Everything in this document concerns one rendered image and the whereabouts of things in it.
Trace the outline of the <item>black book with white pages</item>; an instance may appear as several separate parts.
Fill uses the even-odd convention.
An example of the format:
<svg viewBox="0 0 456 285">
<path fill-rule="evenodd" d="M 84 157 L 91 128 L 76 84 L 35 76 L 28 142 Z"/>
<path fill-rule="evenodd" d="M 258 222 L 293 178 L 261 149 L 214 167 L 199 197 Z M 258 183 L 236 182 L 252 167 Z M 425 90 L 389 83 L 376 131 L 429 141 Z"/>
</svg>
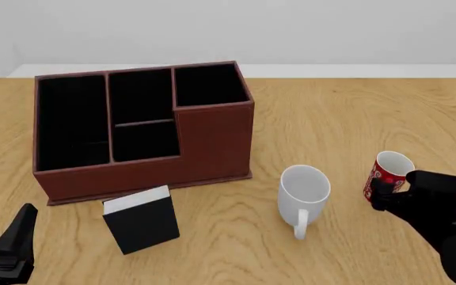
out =
<svg viewBox="0 0 456 285">
<path fill-rule="evenodd" d="M 109 199 L 103 208 L 104 221 L 124 255 L 180 237 L 166 185 Z"/>
</svg>

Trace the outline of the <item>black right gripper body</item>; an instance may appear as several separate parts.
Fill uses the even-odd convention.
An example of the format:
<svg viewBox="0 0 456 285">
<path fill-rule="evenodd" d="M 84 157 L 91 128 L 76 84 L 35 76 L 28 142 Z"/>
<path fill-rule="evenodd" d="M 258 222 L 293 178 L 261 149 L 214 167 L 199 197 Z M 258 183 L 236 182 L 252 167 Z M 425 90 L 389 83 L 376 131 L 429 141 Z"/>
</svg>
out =
<svg viewBox="0 0 456 285">
<path fill-rule="evenodd" d="M 456 224 L 456 193 L 417 191 L 385 193 L 386 210 L 413 227 L 448 227 Z"/>
</svg>

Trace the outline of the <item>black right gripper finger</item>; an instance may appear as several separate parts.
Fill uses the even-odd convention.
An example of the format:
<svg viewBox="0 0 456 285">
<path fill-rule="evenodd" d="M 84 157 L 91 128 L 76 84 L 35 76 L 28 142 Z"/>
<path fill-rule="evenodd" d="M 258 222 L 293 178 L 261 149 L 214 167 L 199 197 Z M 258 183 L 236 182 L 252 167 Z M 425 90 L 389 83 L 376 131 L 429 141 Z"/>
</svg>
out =
<svg viewBox="0 0 456 285">
<path fill-rule="evenodd" d="M 393 193 L 393 184 L 373 178 L 370 183 L 372 194 L 370 203 L 376 211 L 396 211 L 400 203 L 400 194 Z"/>
</svg>

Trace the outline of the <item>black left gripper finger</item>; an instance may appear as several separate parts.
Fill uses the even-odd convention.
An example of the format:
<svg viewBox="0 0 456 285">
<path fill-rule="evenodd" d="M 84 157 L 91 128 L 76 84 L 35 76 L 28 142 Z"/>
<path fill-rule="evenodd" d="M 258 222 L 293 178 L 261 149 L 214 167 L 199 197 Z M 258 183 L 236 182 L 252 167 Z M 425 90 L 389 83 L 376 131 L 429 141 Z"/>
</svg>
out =
<svg viewBox="0 0 456 285">
<path fill-rule="evenodd" d="M 38 210 L 25 203 L 0 237 L 0 262 L 33 262 L 33 237 Z"/>
</svg>

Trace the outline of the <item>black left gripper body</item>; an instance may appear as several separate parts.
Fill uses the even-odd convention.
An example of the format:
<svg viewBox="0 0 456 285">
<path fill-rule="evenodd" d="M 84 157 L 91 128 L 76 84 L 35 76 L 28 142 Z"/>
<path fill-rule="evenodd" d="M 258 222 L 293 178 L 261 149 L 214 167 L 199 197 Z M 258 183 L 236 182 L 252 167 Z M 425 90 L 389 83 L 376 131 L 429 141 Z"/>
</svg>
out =
<svg viewBox="0 0 456 285">
<path fill-rule="evenodd" d="M 0 285 L 26 284 L 34 270 L 34 265 L 19 261 L 14 267 L 0 266 Z"/>
</svg>

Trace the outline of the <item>white mug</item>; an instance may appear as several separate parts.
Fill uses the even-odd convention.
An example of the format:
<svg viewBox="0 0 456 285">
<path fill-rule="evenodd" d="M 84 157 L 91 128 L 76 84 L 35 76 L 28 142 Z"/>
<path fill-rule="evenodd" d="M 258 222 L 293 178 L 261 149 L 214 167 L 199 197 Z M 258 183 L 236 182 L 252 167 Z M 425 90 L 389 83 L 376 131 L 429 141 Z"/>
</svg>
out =
<svg viewBox="0 0 456 285">
<path fill-rule="evenodd" d="M 328 177 L 310 165 L 292 165 L 279 180 L 278 210 L 281 218 L 294 228 L 296 239 L 304 239 L 307 226 L 323 210 L 331 184 Z"/>
</svg>

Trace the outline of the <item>red-brown desk caddy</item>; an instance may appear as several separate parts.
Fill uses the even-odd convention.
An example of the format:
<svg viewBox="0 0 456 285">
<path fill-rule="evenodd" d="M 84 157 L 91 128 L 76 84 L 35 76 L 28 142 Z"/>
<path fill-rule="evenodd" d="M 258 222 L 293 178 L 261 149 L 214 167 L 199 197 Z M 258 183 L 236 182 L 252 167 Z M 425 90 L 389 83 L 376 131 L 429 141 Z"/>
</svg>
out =
<svg viewBox="0 0 456 285">
<path fill-rule="evenodd" d="M 51 206 L 252 176 L 255 101 L 234 61 L 34 83 L 32 173 Z"/>
</svg>

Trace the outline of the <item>black flat plate on stalk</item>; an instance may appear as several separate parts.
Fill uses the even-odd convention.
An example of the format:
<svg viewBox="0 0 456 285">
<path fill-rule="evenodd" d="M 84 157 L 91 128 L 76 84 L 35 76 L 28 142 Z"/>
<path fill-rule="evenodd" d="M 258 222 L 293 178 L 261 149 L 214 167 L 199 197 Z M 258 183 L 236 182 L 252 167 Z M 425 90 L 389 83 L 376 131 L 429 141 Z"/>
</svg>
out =
<svg viewBox="0 0 456 285">
<path fill-rule="evenodd" d="M 411 185 L 411 188 L 456 194 L 455 175 L 433 173 L 425 170 L 413 170 L 412 172 L 407 173 L 405 178 Z"/>
</svg>

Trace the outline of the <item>red patterned mug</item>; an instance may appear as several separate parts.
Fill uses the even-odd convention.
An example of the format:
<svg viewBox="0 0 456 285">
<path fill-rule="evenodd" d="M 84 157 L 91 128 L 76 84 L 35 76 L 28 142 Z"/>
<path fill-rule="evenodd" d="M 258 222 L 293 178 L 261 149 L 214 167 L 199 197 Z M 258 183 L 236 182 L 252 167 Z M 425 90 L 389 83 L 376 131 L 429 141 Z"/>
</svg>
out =
<svg viewBox="0 0 456 285">
<path fill-rule="evenodd" d="M 371 187 L 373 178 L 391 184 L 393 186 L 392 192 L 397 192 L 405 183 L 405 176 L 407 173 L 410 173 L 413 170 L 415 170 L 414 164 L 403 154 L 396 151 L 382 151 L 376 156 L 374 165 L 363 189 L 363 195 L 367 201 L 371 201 L 374 192 Z"/>
</svg>

